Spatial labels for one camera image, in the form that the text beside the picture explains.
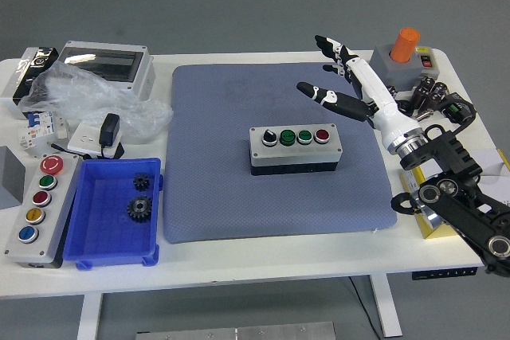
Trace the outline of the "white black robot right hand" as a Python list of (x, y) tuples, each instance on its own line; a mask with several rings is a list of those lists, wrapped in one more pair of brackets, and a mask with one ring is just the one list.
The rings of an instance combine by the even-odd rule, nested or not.
[(316, 35), (315, 40), (323, 55), (336, 63), (325, 68), (344, 77), (357, 96), (333, 92), (306, 82), (298, 83), (298, 90), (329, 111), (369, 122), (381, 133), (383, 146), (392, 154), (404, 149), (411, 151), (413, 145), (419, 147), (426, 143), (422, 127), (415, 119), (400, 112), (386, 85), (363, 58), (328, 37)]

